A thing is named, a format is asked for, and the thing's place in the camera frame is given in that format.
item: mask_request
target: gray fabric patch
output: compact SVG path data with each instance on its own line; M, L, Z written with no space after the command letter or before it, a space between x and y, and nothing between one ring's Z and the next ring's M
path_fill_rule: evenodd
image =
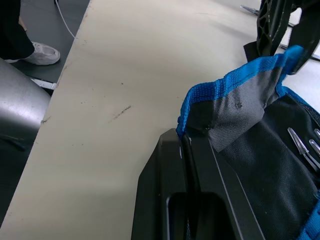
M186 126L206 132L212 147L222 151L258 123L264 109L278 99L275 88L281 71L277 67L260 72L225 97L194 103Z

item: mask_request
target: white cable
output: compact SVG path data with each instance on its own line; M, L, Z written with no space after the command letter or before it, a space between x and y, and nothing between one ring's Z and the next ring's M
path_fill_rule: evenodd
M59 7L59 4L58 4L58 1L57 1L57 0L55 0L55 4L56 4L56 6L57 6L58 9L59 9L59 13L60 13L61 18L62 18L62 20L63 20L63 22L64 22L64 25L66 26L66 29L68 29L69 33L70 33L70 34L72 35L72 37L75 39L75 38L76 38L75 35L72 34L72 32L70 31L68 25L66 24L66 21L65 21L65 19L64 19L64 16L63 16L62 13L61 13L61 10L60 10L60 7Z

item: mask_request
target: scratch mark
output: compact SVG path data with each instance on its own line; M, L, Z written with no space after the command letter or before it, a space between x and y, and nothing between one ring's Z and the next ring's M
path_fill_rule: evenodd
M111 123L113 120L116 120L118 117L120 117L122 114L125 113L125 111L129 110L131 108L131 105L127 106L125 109L123 109L118 115L116 115L112 120L110 120L108 123Z
M63 75L64 71L65 71L68 67L70 67L72 64L74 64L74 62L77 62L78 60L79 60L79 59L76 58L76 59L74 59L73 61L67 62L67 63L65 64L63 70L62 70L61 76Z
M46 120L41 120L41 124L45 124L46 122L48 122L48 120L51 118L51 116L50 117L48 117Z

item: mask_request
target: gray floor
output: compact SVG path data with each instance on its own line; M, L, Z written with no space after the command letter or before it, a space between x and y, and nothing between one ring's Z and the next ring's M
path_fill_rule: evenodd
M63 17L76 35L90 0L59 0ZM49 66L36 66L24 61L13 65L27 76L57 83L74 41L59 14L54 0L22 0L20 16L27 27L31 41L58 49L59 62Z
M20 151L0 139L0 227L25 168L31 148L32 145L26 145L25 151Z

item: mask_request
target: tool bag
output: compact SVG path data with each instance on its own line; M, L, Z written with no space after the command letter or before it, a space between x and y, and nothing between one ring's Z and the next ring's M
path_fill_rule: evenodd
M142 171L132 240L320 240L320 115L282 82L303 49L192 87Z

